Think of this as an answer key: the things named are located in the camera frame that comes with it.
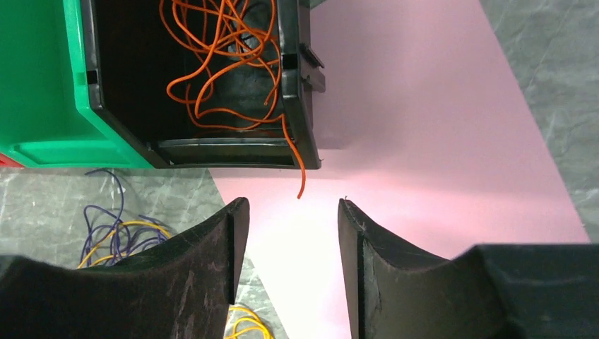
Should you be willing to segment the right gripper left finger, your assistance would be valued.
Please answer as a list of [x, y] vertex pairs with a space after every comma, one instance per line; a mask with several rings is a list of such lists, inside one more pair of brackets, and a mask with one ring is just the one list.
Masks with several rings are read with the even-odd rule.
[[2, 338], [221, 338], [235, 303], [250, 205], [110, 267], [1, 257]]

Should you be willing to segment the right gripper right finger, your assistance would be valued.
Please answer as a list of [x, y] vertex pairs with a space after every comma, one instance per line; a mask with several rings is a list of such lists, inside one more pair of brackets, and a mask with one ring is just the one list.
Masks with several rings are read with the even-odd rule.
[[597, 244], [479, 244], [448, 260], [338, 204], [353, 338], [597, 338]]

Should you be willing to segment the black plastic bin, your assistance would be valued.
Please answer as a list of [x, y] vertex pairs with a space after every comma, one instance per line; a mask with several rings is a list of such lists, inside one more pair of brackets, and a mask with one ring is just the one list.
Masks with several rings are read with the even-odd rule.
[[306, 1], [79, 1], [90, 105], [154, 168], [320, 167]]

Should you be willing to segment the green plastic bin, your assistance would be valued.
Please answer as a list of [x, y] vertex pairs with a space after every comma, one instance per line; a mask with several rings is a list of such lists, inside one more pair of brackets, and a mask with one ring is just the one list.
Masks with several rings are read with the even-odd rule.
[[96, 114], [79, 1], [1, 2], [1, 153], [24, 167], [147, 168]]

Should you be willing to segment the red plastic bin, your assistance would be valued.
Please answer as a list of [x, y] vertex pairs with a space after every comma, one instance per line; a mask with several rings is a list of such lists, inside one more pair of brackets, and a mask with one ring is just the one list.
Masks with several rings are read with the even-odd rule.
[[0, 153], [0, 167], [23, 168], [22, 164]]

